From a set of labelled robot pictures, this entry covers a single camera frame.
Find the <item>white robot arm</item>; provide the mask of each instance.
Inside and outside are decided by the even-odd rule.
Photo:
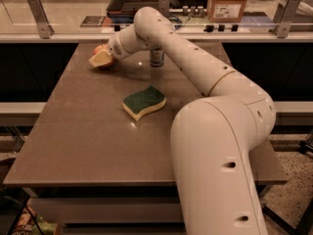
[[[203,95],[171,129],[171,153],[188,235],[267,234],[248,152],[275,123],[271,97],[247,77],[175,33],[157,10],[110,39],[116,59],[161,46]]]

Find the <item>table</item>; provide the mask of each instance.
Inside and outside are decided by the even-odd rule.
[[[169,134],[177,112],[201,94],[168,57],[150,67],[149,52],[93,69],[95,47],[78,45],[4,183],[22,187],[64,234],[81,223],[161,223],[183,234]],[[149,85],[167,104],[136,122],[121,102]],[[268,140],[250,159],[262,190],[287,182]]]

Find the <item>terrazzo floor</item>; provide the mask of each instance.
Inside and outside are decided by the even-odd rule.
[[[265,196],[267,207],[293,228],[296,228],[313,198],[313,154],[298,152],[299,141],[307,137],[308,133],[273,133],[269,137],[289,181],[271,188]],[[18,156],[15,149],[11,136],[0,136],[0,161]],[[289,234],[266,215],[265,222],[269,235]]]

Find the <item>sponge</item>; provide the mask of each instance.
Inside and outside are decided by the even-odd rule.
[[[109,67],[114,63],[114,57],[112,53],[109,51],[109,47],[107,44],[98,45],[94,51],[93,56],[89,59],[90,65],[93,67]]]
[[[127,96],[123,100],[123,109],[136,121],[142,116],[163,108],[166,97],[153,86]]]

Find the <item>green sponge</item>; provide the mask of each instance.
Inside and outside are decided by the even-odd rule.
[[[127,96],[123,100],[123,109],[136,121],[142,116],[155,112],[166,104],[166,97],[153,86]]]

